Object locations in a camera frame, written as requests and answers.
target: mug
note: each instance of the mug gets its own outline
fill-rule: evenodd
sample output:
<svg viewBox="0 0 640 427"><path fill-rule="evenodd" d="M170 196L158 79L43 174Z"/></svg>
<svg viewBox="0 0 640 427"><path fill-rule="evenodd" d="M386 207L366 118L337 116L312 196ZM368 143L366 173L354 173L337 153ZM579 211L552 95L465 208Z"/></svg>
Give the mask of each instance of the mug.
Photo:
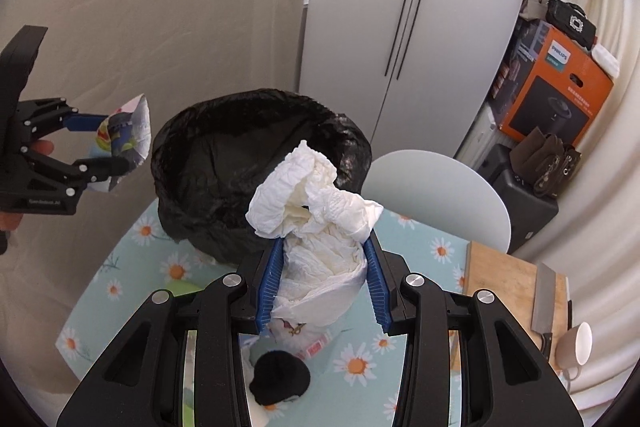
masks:
<svg viewBox="0 0 640 427"><path fill-rule="evenodd" d="M571 382L580 376L580 371L591 355L593 334L588 323L583 322L567 331L558 340L556 346L556 363L562 369L567 379L569 391ZM571 376L570 370L576 368L576 374Z"/></svg>

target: floral tablecloth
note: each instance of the floral tablecloth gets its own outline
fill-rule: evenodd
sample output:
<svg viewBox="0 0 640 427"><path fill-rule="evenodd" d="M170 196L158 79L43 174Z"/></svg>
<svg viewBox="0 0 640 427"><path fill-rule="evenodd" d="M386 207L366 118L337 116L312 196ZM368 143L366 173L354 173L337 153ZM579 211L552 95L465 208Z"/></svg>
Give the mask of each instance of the floral tablecloth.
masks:
<svg viewBox="0 0 640 427"><path fill-rule="evenodd" d="M447 291L462 291L468 242L385 210L375 226L382 248L404 256ZM111 252L71 312L56 346L84 377L92 363L149 294L175 282L204 288L233 270L190 243L175 244L151 204ZM252 346L252 358L275 348ZM387 337L376 323L366 285L340 320L331 343L306 361L312 383L294 402L267 407L271 427L375 427L393 419L404 362L405 337ZM450 425L460 421L460 374L452 372Z"/></svg>

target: chair backrest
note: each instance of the chair backrest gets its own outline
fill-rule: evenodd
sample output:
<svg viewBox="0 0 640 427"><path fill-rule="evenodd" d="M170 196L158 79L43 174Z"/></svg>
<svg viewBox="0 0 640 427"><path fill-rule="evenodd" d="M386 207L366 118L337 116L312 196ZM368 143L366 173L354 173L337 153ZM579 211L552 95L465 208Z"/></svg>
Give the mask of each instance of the chair backrest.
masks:
<svg viewBox="0 0 640 427"><path fill-rule="evenodd" d="M509 250L511 223L500 196L448 156L416 150L382 156L372 163L362 196L443 232Z"/></svg>

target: human hand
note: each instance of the human hand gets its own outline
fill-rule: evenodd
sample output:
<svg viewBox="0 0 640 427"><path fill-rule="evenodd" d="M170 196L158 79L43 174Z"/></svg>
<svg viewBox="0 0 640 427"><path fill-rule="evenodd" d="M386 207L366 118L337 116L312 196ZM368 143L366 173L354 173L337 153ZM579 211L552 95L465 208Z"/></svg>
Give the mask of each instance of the human hand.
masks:
<svg viewBox="0 0 640 427"><path fill-rule="evenodd" d="M35 152L49 156L53 152L53 144L48 140L38 140L31 144ZM0 212L0 231L13 232L18 228L24 216L22 214L12 214L10 212Z"/></svg>

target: wooden cutting board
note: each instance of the wooden cutting board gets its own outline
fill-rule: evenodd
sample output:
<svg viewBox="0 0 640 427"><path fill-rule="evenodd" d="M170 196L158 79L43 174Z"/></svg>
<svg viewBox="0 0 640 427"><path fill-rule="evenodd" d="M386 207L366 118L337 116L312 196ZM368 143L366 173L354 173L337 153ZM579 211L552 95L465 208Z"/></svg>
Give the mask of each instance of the wooden cutting board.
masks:
<svg viewBox="0 0 640 427"><path fill-rule="evenodd" d="M494 292L536 345L540 347L542 338L539 334L531 331L536 272L537 268L534 264L471 242L466 252L463 293L473 295L479 289L488 289ZM551 367L556 371L560 371L556 365L556 344L560 336L566 333L567 321L566 277L557 274L556 307L549 360ZM459 371L460 352L457 346L454 347L451 366L452 369Z"/></svg>

